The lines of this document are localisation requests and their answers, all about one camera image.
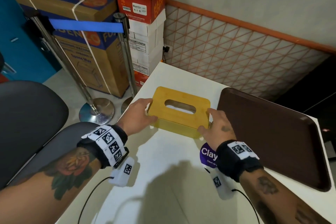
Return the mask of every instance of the orange wooden trim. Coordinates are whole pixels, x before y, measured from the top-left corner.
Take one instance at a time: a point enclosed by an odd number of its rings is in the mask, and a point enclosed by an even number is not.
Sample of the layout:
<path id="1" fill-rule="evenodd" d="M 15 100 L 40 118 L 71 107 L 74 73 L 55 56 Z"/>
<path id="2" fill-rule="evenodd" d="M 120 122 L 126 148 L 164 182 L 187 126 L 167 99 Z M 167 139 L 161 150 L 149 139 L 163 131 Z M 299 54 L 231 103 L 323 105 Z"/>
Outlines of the orange wooden trim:
<path id="1" fill-rule="evenodd" d="M 222 14 L 217 14 L 217 13 L 214 13 L 214 12 L 211 12 L 205 9 L 201 9 L 201 8 L 198 8 L 192 5 L 187 5 L 185 3 L 181 3 L 175 0 L 166 0 L 166 4 L 174 6 L 174 7 L 178 7 L 183 10 L 190 11 L 196 14 L 201 14 L 201 15 L 204 15 L 210 18 L 214 18 L 219 21 L 227 22 L 227 23 L 239 26 L 239 27 L 247 28 L 247 29 L 250 29 L 250 30 L 265 34 L 265 35 L 270 35 L 270 36 L 273 36 L 279 39 L 283 39 L 288 42 L 307 46 L 309 48 L 316 49 L 319 51 L 336 54 L 336 48 L 329 46 L 329 45 L 319 44 L 313 41 L 309 41 L 309 40 L 298 38 L 292 35 L 284 34 L 279 31 L 264 28 L 264 27 L 246 22 L 246 21 L 241 21 L 241 20 L 229 17 L 229 16 L 222 15 Z"/>

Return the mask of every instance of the tattoo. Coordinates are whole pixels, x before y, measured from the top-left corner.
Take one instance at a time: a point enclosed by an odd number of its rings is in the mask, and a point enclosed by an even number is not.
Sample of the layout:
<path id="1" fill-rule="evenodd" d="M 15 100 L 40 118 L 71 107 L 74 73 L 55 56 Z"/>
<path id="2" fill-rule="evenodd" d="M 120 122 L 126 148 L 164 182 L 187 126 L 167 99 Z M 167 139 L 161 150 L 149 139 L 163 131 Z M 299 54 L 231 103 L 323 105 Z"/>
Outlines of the tattoo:
<path id="1" fill-rule="evenodd" d="M 277 224 L 274 213 L 263 202 L 259 201 L 256 209 L 265 224 Z"/>
<path id="2" fill-rule="evenodd" d="M 47 176 L 53 176 L 51 189 L 55 190 L 54 198 L 61 200 L 67 190 L 79 188 L 92 176 L 89 163 L 95 157 L 84 148 L 77 148 L 41 168 Z"/>
<path id="3" fill-rule="evenodd" d="M 316 224 L 317 222 L 311 216 L 308 216 L 303 209 L 298 206 L 296 209 L 295 219 L 301 224 Z"/>
<path id="4" fill-rule="evenodd" d="M 222 126 L 222 131 L 229 132 L 231 129 L 228 126 Z"/>
<path id="5" fill-rule="evenodd" d="M 266 176 L 258 178 L 257 189 L 261 190 L 265 195 L 278 193 L 279 190 Z"/>

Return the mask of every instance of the yellow tissue box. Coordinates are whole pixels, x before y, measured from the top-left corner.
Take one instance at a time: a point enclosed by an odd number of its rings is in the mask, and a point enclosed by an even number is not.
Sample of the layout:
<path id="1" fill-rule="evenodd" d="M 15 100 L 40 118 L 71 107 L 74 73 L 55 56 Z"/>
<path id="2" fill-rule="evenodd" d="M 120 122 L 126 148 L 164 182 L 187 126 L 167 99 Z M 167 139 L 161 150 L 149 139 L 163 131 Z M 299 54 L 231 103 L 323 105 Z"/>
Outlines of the yellow tissue box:
<path id="1" fill-rule="evenodd" d="M 148 115 L 157 116 L 152 124 L 183 136 L 199 138 L 197 128 L 209 127 L 210 101 L 178 90 L 158 87 L 148 108 Z"/>

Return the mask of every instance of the purple sticker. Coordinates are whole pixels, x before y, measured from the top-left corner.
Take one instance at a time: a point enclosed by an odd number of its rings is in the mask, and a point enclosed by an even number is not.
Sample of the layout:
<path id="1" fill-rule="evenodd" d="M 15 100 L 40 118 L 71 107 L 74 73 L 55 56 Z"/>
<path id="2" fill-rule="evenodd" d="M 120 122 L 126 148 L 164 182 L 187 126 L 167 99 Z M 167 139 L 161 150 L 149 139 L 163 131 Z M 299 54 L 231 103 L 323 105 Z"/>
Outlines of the purple sticker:
<path id="1" fill-rule="evenodd" d="M 201 150 L 199 152 L 199 158 L 201 159 L 202 164 L 211 168 L 217 167 L 217 154 L 213 149 L 210 148 L 208 143 L 203 144 L 203 146 L 201 147 Z"/>

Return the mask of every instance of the gray chair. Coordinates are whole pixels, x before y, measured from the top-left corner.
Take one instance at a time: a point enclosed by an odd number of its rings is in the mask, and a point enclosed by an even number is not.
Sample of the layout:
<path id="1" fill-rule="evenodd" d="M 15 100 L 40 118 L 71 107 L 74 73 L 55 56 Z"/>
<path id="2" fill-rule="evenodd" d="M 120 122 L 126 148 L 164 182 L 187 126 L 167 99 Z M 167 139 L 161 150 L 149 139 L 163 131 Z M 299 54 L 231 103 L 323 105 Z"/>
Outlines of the gray chair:
<path id="1" fill-rule="evenodd" d="M 43 84 L 0 83 L 0 189 L 37 172 L 76 147 L 98 125 L 80 122 L 60 131 L 69 110 Z"/>

